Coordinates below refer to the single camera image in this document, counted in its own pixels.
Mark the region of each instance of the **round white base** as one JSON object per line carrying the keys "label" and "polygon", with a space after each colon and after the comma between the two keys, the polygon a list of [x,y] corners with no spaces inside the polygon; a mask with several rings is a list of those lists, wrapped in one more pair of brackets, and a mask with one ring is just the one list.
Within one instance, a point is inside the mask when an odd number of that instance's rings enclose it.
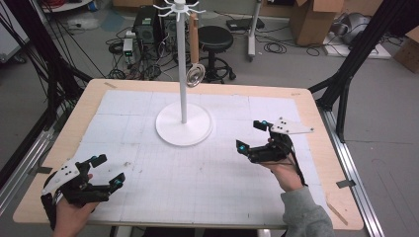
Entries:
{"label": "round white base", "polygon": [[181,104],[164,108],[157,116],[156,129],[161,138],[178,146],[195,145],[206,139],[212,131],[210,113],[204,108],[188,104],[187,122],[182,123]]}

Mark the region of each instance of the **gray sleeve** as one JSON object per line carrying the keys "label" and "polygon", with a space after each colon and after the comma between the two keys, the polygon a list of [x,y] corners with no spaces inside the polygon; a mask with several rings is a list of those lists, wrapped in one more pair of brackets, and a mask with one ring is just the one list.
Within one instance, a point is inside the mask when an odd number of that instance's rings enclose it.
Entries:
{"label": "gray sleeve", "polygon": [[332,221],[326,211],[317,205],[308,187],[281,194],[286,211],[284,222],[288,225],[287,237],[335,236]]}

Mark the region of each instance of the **human hand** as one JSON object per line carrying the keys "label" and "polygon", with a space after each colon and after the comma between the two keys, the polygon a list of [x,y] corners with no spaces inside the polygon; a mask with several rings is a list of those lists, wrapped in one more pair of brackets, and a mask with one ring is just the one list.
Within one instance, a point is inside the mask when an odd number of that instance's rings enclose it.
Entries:
{"label": "human hand", "polygon": [[288,159],[281,162],[263,162],[260,163],[263,167],[266,167],[274,173],[281,188],[285,192],[290,192],[302,188],[301,179],[296,172],[295,164],[293,162],[293,156],[289,154]]}
{"label": "human hand", "polygon": [[52,237],[75,237],[86,225],[90,213],[96,208],[98,202],[86,203],[79,207],[68,203],[63,197],[56,206],[56,223]]}

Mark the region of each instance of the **grid paper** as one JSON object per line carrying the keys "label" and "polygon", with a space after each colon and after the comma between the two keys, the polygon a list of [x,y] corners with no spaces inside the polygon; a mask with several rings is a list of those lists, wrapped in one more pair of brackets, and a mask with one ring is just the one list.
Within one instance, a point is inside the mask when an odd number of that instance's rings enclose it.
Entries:
{"label": "grid paper", "polygon": [[[238,154],[235,140],[251,147],[264,145],[269,133],[254,128],[253,120],[299,121],[294,101],[190,94],[188,102],[207,109],[214,126],[206,140],[189,147],[165,142],[155,129],[160,111],[177,101],[176,93],[110,90],[105,94],[74,159],[106,154],[108,161],[90,170],[91,183],[107,184],[120,172],[126,181],[96,208],[91,220],[284,227],[283,190],[278,181],[268,169]],[[305,135],[291,135],[291,139],[314,200],[328,211]]]}

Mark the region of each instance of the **black stool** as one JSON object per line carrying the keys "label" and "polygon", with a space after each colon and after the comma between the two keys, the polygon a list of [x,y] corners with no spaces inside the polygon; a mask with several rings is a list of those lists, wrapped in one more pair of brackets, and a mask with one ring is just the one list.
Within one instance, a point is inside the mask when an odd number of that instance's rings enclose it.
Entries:
{"label": "black stool", "polygon": [[[200,49],[209,53],[208,57],[200,58],[200,60],[207,59],[209,61],[209,65],[206,67],[206,76],[204,80],[208,82],[221,81],[221,84],[224,84],[222,79],[227,74],[230,80],[234,80],[236,75],[233,73],[231,67],[228,66],[228,63],[221,58],[215,57],[216,53],[225,52],[233,45],[233,35],[231,32],[221,27],[208,26],[199,28],[198,36]],[[216,61],[222,62],[223,65],[215,67]],[[218,71],[221,70],[225,72],[222,75],[219,75]]]}

